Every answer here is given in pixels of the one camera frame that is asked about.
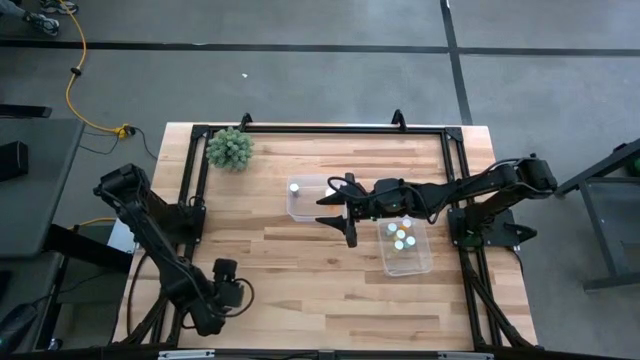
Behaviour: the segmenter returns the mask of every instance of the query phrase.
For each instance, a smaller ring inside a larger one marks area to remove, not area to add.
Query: wood grain
[[[168,202],[178,198],[191,126],[167,124],[153,189]],[[470,170],[480,172],[494,161],[489,131],[463,127],[463,133]],[[391,278],[382,270],[375,224],[361,222],[358,247],[348,249],[338,231],[296,223],[285,206],[291,175],[353,172],[368,188],[384,177],[442,183],[439,139],[346,134],[252,137],[255,155],[245,172],[209,169],[207,221],[194,263],[206,274],[216,258],[236,259],[238,276],[255,286],[256,301],[245,314],[229,319],[218,336],[200,337],[193,330],[183,330],[181,347],[472,349],[459,259],[450,245],[444,216],[426,227],[433,270]],[[451,152],[456,154],[453,145]],[[199,162],[197,157],[194,169],[199,169]],[[455,157],[454,163],[459,176]],[[196,179],[194,170],[190,196]],[[139,258],[136,254],[132,272]],[[517,260],[502,249],[487,249],[487,260],[498,304],[523,336],[535,342]],[[155,300],[157,277],[149,261],[135,288],[134,324]],[[115,339],[125,336],[124,300]],[[479,310],[489,341],[485,309],[479,305]]]

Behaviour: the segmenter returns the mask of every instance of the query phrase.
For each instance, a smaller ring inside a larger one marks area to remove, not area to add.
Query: yellow cable
[[[67,7],[67,4],[64,3],[64,0],[58,0],[58,1],[67,12],[67,15],[69,15],[71,17],[71,20],[73,20],[73,22],[76,24],[76,28],[78,29],[78,32],[80,33],[80,38],[82,39],[82,57],[80,58],[80,62],[78,63],[78,66],[75,67],[78,70],[78,72],[80,72],[82,65],[84,65],[84,61],[87,57],[87,41],[84,37],[84,32],[82,31],[82,27],[80,26],[80,23],[78,22],[78,20],[76,20],[76,17],[73,16],[73,14],[71,13],[71,10],[69,10],[69,8]],[[67,85],[67,91],[65,93],[65,96],[67,98],[67,106],[69,107],[71,112],[73,112],[78,117],[78,119],[84,121],[85,124],[91,126],[94,129],[98,129],[104,132],[112,132],[116,134],[120,139],[126,138],[129,135],[125,129],[128,126],[128,124],[123,124],[122,126],[116,127],[116,128],[107,128],[104,126],[96,125],[91,121],[87,120],[84,116],[82,116],[82,114],[80,114],[73,107],[73,104],[71,103],[71,87],[75,83],[77,76],[78,75],[76,75],[76,73],[73,73],[71,75],[71,79],[69,79],[69,84]]]
[[[96,219],[92,219],[92,220],[80,223],[80,224],[78,224],[78,226],[91,225],[91,224],[95,224],[97,222],[107,222],[107,221],[116,221],[116,218],[96,218]],[[67,229],[73,230],[73,226],[69,226]]]

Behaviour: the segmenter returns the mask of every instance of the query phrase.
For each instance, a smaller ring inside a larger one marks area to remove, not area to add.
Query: black floor line
[[[456,89],[456,98],[458,99],[458,108],[460,109],[460,119],[462,125],[473,125],[471,119],[471,109],[469,108],[469,99],[467,98],[467,90],[464,86],[464,76],[462,75],[462,65],[460,64],[460,54],[456,51],[458,43],[456,41],[456,33],[453,29],[453,21],[451,19],[451,11],[447,0],[440,0],[440,8],[442,9],[442,19],[444,21],[444,31],[447,36],[447,44],[449,45],[449,59],[451,60],[451,71],[453,72],[453,84]]]
[[[2,47],[82,49],[79,41],[0,40]],[[269,52],[336,52],[391,54],[446,54],[446,46],[391,45],[279,45],[279,44],[189,44],[148,42],[88,42],[93,50],[152,50],[152,51],[269,51]]]
[[[555,48],[492,48],[458,47],[453,49],[461,55],[506,55],[506,56],[593,56],[593,57],[638,57],[640,49],[555,49]]]
[[[0,47],[81,49],[82,43],[79,41],[0,39]],[[640,57],[640,49],[499,48],[396,45],[192,44],[128,41],[91,41],[87,43],[87,47],[93,50],[134,51],[270,51],[390,54],[449,54],[450,52],[454,52],[459,55]]]

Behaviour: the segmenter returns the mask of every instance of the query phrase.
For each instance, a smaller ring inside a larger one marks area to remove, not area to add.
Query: gray table
[[[29,174],[0,182],[0,270],[11,271],[0,318],[16,305],[49,295],[63,256],[41,253],[84,124],[78,120],[0,119],[0,144],[29,146]],[[29,352],[40,334],[47,301],[17,352]]]
[[[0,258],[40,253],[71,170],[84,123],[73,120],[3,119],[0,144],[29,147],[29,174],[0,182]]]

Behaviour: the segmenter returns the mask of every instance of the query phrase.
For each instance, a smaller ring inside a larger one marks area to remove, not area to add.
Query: black box
[[[0,146],[0,181],[29,173],[29,148],[21,141]]]

